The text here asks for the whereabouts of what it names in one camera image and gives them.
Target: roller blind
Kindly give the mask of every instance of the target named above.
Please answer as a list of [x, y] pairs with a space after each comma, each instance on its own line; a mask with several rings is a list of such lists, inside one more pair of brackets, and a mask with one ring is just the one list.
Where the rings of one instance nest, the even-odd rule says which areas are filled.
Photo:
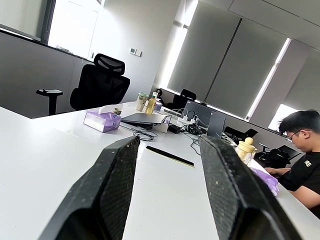
[[320, 52], [312, 50], [283, 104], [320, 111]]
[[240, 18], [199, 1], [168, 88], [203, 101]]
[[206, 102], [245, 118], [286, 39], [243, 19]]
[[0, 28], [40, 39], [48, 0], [0, 0]]

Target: window blind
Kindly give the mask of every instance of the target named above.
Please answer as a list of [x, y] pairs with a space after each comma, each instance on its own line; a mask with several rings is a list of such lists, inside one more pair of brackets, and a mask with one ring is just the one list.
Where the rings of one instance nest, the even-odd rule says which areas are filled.
[[240, 18], [199, 1], [168, 88], [205, 100]]
[[205, 102], [245, 118], [286, 39], [243, 19]]
[[320, 111], [320, 52], [312, 50], [283, 104], [299, 110]]

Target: light switch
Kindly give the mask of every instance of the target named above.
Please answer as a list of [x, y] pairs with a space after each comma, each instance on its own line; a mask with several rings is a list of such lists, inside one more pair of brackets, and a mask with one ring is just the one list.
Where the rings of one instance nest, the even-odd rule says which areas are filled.
[[135, 55], [138, 56], [138, 57], [142, 57], [142, 51], [137, 50], [137, 51], [135, 52]]

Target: black laptop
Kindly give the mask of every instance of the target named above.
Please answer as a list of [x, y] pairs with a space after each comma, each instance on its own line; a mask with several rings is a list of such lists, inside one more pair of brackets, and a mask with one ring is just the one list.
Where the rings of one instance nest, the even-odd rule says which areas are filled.
[[221, 139], [225, 122], [226, 117], [223, 113], [212, 110], [207, 135], [215, 139]]

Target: cup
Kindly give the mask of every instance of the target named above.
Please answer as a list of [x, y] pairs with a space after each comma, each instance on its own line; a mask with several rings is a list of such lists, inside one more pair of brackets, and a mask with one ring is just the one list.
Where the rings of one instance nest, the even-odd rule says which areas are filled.
[[122, 110], [120, 108], [115, 107], [113, 113], [120, 115], [122, 113]]

